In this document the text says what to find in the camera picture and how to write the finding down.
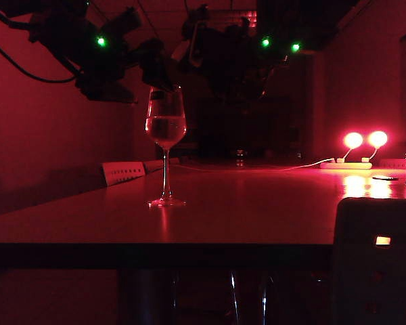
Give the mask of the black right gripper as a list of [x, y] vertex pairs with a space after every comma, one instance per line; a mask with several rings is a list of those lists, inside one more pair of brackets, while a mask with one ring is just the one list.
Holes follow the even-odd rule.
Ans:
[[181, 29], [182, 41], [172, 52], [171, 58], [176, 62], [187, 62], [194, 68], [200, 68], [203, 64], [200, 41], [205, 30], [205, 20], [188, 16]]

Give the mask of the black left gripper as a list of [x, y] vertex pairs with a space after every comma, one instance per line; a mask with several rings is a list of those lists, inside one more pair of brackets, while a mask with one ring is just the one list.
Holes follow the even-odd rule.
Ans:
[[155, 68], [162, 63], [164, 43], [157, 38], [151, 38], [127, 52], [127, 68]]

